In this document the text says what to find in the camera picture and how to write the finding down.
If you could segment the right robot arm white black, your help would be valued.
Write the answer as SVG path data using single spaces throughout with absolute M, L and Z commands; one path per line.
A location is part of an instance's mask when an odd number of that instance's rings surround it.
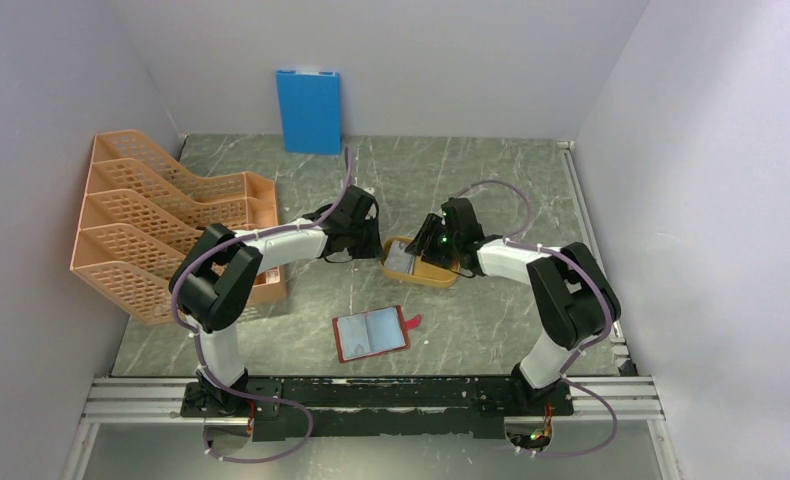
M 621 304 L 589 247 L 526 245 L 487 235 L 471 202 L 450 198 L 426 216 L 405 252 L 438 268 L 454 264 L 473 276 L 497 277 L 531 288 L 542 333 L 513 368 L 513 406 L 533 414 L 590 346 L 604 340 L 621 317 Z

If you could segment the yellow oval tray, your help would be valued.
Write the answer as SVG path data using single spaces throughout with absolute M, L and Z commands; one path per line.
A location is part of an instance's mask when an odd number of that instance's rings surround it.
M 384 242 L 383 258 L 380 260 L 380 266 L 383 275 L 385 277 L 390 278 L 392 280 L 397 280 L 406 283 L 413 283 L 413 284 L 423 285 L 427 287 L 434 287 L 434 288 L 449 288 L 455 283 L 456 279 L 458 278 L 456 272 L 458 268 L 457 263 L 453 263 L 450 268 L 440 268 L 438 266 L 425 262 L 421 257 L 415 256 L 416 261 L 415 261 L 414 272 L 412 275 L 405 275 L 387 270 L 384 267 L 384 261 L 389 253 L 390 244 L 394 240 L 401 240 L 405 243 L 410 243 L 412 241 L 412 239 L 408 237 L 395 236 L 388 238 Z

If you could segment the red leather card holder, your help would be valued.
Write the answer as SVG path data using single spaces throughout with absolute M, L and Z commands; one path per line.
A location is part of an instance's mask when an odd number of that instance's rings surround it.
M 406 318 L 400 305 L 333 318 L 338 361 L 347 363 L 407 350 L 411 346 L 409 333 L 422 320 L 421 314 Z

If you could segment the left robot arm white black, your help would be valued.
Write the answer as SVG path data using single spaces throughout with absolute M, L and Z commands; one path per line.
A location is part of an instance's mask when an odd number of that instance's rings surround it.
M 220 414 L 235 415 L 251 399 L 235 324 L 257 277 L 285 264 L 329 260 L 342 252 L 352 260 L 379 258 L 378 215 L 375 197 L 350 185 L 335 202 L 288 224 L 234 231 L 218 223 L 202 232 L 168 289 L 173 320 L 195 339 L 200 387 Z

